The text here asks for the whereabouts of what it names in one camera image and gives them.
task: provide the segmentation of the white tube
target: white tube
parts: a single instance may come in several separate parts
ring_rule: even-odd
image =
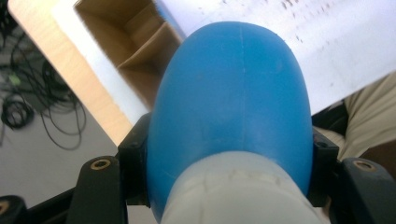
[[[289,175],[263,156],[230,151],[177,179],[162,224],[323,223]]]

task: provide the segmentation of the inflated blue balloon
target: inflated blue balloon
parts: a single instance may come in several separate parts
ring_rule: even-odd
[[[212,23],[169,63],[148,133],[148,197],[161,220],[178,176],[223,151],[263,155],[307,193],[312,167],[308,97],[293,53],[273,32]]]

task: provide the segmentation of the wire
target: wire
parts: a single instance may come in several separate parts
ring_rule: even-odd
[[[6,124],[3,123],[2,128],[1,128],[1,134],[0,134],[0,147],[3,146],[3,140],[4,140],[5,135],[6,135]]]
[[[52,143],[65,150],[77,149],[81,145],[82,132],[87,125],[84,106],[62,81],[45,57],[34,47],[25,33],[12,36],[9,40],[15,43],[10,53],[9,64],[0,65],[0,71],[8,72],[8,81],[0,82],[0,92],[9,94],[3,102],[3,131],[0,135],[0,144],[5,126],[10,125],[11,129],[18,129],[24,127],[33,119],[35,111],[24,99],[25,96],[31,95],[46,108],[40,112],[36,111],[36,113],[40,115],[44,130]],[[41,61],[41,69],[33,66],[33,64],[37,65]],[[13,99],[17,95],[22,98],[22,101]],[[77,124],[75,131],[65,130],[53,117],[55,114],[65,115],[73,111]],[[76,137],[77,142],[73,146],[60,144],[54,137],[54,132],[49,125],[64,136]]]
[[[78,126],[78,142],[77,142],[74,146],[72,146],[72,147],[65,147],[65,146],[62,146],[61,144],[59,144],[59,143],[52,137],[52,135],[50,134],[50,132],[49,132],[49,130],[48,130],[48,128],[47,128],[47,124],[46,124],[46,122],[44,121],[43,114],[40,114],[40,115],[41,115],[41,120],[43,121],[44,129],[46,130],[46,133],[47,133],[49,139],[52,141],[53,144],[55,144],[57,147],[60,147],[61,149],[64,149],[64,150],[75,150],[75,149],[79,148],[79,146],[81,145],[81,142],[82,142],[82,134],[81,134],[81,129],[79,128],[78,112],[77,112],[77,110],[75,110],[75,112],[76,112],[76,122],[77,122],[77,126]]]

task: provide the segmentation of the gray floor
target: gray floor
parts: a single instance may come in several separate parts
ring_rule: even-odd
[[[82,144],[73,151],[60,149],[49,140],[39,116],[22,130],[6,128],[0,147],[0,195],[22,196],[31,207],[74,187],[84,162],[98,156],[115,155],[116,147],[92,116],[87,115]],[[76,127],[74,113],[58,116],[55,120],[66,130]],[[53,128],[51,133],[65,145],[77,141],[77,138],[56,133]],[[128,210],[130,223],[156,223],[151,211],[144,206]]]

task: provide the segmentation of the beige surface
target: beige surface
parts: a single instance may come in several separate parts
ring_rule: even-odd
[[[396,71],[345,99],[346,137],[316,129],[340,147],[338,159],[360,157],[367,149],[396,138]]]
[[[133,124],[120,112],[84,57],[52,18],[51,9],[58,1],[9,0],[8,7],[117,146]]]

